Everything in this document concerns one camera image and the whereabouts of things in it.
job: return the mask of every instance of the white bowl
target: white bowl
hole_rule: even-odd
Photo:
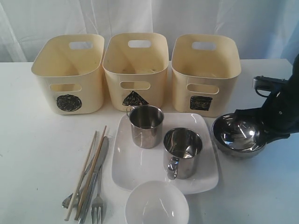
[[[185,196],[168,182],[149,181],[130,194],[125,208],[127,224],[187,224]]]

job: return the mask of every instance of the wooden chopstick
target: wooden chopstick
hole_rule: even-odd
[[[94,145],[94,142],[95,142],[96,137],[97,137],[97,131],[94,132],[94,135],[93,135],[93,141],[92,141],[92,143],[91,143],[91,145],[90,145],[90,148],[89,148],[89,150],[88,150],[88,153],[87,153],[87,156],[86,156],[86,159],[85,159],[85,162],[84,162],[84,165],[83,165],[83,168],[82,168],[80,177],[79,177],[79,179],[78,179],[78,183],[77,183],[76,188],[75,188],[75,190],[74,190],[74,192],[73,192],[73,196],[71,197],[71,201],[70,201],[70,204],[69,204],[69,208],[68,208],[68,210],[67,210],[66,217],[65,217],[65,219],[64,219],[65,221],[68,221],[68,220],[70,219],[71,211],[72,211],[72,209],[73,209],[73,207],[74,207],[74,203],[75,203],[75,198],[76,198],[77,193],[78,193],[78,191],[79,191],[79,189],[80,189],[80,186],[81,186],[81,183],[82,183],[82,180],[83,180],[83,177],[84,177],[84,171],[85,171],[85,169],[86,169],[86,166],[87,166],[87,163],[88,163],[88,159],[89,159],[89,157],[90,157],[90,153],[91,153],[91,151],[92,151],[92,148],[93,148],[93,145]]]
[[[89,170],[88,177],[87,177],[87,180],[86,180],[86,184],[85,184],[85,187],[84,187],[84,189],[83,189],[83,192],[82,192],[81,197],[80,197],[80,200],[79,200],[79,205],[78,205],[77,213],[76,213],[76,216],[75,216],[75,220],[78,220],[78,219],[79,219],[80,212],[81,212],[81,209],[82,209],[84,200],[85,200],[85,198],[86,198],[86,194],[87,194],[88,186],[89,186],[89,184],[90,184],[90,180],[91,180],[92,175],[93,175],[94,167],[95,167],[95,164],[97,163],[98,156],[99,156],[99,154],[100,154],[100,150],[101,150],[101,147],[102,147],[102,144],[103,144],[103,140],[104,140],[104,135],[105,135],[106,128],[107,128],[107,126],[105,126],[105,128],[104,128],[104,130],[103,130],[103,134],[102,134],[102,136],[101,136],[101,140],[100,140],[98,149],[97,149],[97,151],[96,151],[96,153],[95,153],[95,155],[94,155],[93,162],[92,162],[92,167],[91,167],[90,170]]]

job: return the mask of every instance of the plastic bin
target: plastic bin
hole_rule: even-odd
[[[163,104],[168,68],[167,40],[155,33],[124,33],[111,38],[103,67],[113,106]]]
[[[173,106],[179,112],[217,117],[241,73],[235,42],[219,35],[183,35],[172,53]]]
[[[103,105],[103,50],[104,38],[94,34],[57,36],[45,44],[31,71],[55,113],[92,113]]]

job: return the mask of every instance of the white curtain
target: white curtain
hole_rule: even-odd
[[[32,62],[50,38],[163,34],[170,55],[182,34],[232,38],[241,59],[299,53],[299,0],[0,0],[0,62]]]

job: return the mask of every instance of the bin handle cutout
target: bin handle cutout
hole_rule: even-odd
[[[72,50],[91,49],[93,48],[93,43],[91,41],[76,41],[70,42],[69,47]]]
[[[216,95],[219,92],[219,87],[215,85],[188,84],[187,90],[190,92]]]
[[[131,40],[128,42],[130,48],[149,48],[151,42],[149,40]]]
[[[78,92],[82,87],[79,84],[52,84],[50,89],[54,92]]]
[[[194,50],[216,50],[216,44],[213,42],[193,42],[192,48]]]
[[[150,88],[150,83],[145,81],[121,82],[120,85],[125,90],[148,90]]]

